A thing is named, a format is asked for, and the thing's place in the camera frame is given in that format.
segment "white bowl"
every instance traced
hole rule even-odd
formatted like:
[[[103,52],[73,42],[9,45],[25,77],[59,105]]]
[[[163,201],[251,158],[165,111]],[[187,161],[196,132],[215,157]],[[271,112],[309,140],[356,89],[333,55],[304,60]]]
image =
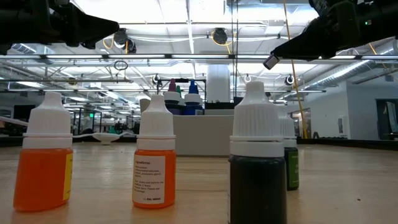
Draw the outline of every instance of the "white bowl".
[[[94,133],[93,137],[101,141],[101,144],[103,145],[110,145],[111,141],[118,140],[120,138],[120,135],[110,133]]]

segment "orange liquid bottle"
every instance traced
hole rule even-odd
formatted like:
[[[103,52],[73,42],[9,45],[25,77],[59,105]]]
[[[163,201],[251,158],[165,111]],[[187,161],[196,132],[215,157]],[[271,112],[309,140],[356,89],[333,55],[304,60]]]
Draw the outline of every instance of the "orange liquid bottle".
[[[132,202],[140,208],[164,208],[175,201],[175,136],[173,115],[164,97],[153,95],[141,114],[140,135],[134,153]]]
[[[70,196],[73,151],[70,115],[61,94],[46,92],[30,112],[19,156],[14,209],[35,212],[66,203]]]

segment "wooden table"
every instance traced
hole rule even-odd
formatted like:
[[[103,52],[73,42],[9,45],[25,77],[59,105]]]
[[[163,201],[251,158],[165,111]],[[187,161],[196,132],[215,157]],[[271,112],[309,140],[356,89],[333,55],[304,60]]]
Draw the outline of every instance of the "wooden table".
[[[179,157],[175,205],[144,210],[131,202],[134,144],[73,148],[69,203],[39,213],[13,211],[20,148],[0,148],[1,224],[226,223],[227,158]],[[289,223],[397,223],[398,152],[300,146],[300,189],[287,198]]]

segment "bottle label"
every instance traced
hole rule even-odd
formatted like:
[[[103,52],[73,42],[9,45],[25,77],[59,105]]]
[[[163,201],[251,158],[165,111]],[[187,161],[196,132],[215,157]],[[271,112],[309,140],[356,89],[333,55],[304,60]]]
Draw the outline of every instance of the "bottle label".
[[[289,187],[299,186],[299,152],[288,152]]]
[[[231,223],[231,163],[228,163],[228,190],[227,190],[227,216],[228,224]]]
[[[195,110],[195,115],[203,115],[203,110]]]
[[[165,156],[134,156],[132,200],[137,203],[164,203]]]
[[[72,165],[73,165],[73,153],[67,154],[65,163],[65,179],[63,181],[63,199],[68,200],[70,197],[70,184],[72,182]]]

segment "orange liquid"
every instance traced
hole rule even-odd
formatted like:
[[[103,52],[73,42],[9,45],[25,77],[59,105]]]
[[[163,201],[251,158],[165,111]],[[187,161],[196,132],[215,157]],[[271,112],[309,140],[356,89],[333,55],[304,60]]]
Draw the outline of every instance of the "orange liquid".
[[[175,201],[175,158],[174,150],[140,150],[138,149],[134,155],[138,156],[165,156],[165,186],[164,186],[164,203],[145,204],[132,201],[134,206],[140,208],[164,208],[174,204]]]
[[[72,153],[71,149],[23,149],[14,192],[15,210],[41,211],[66,203],[65,168],[67,155]]]

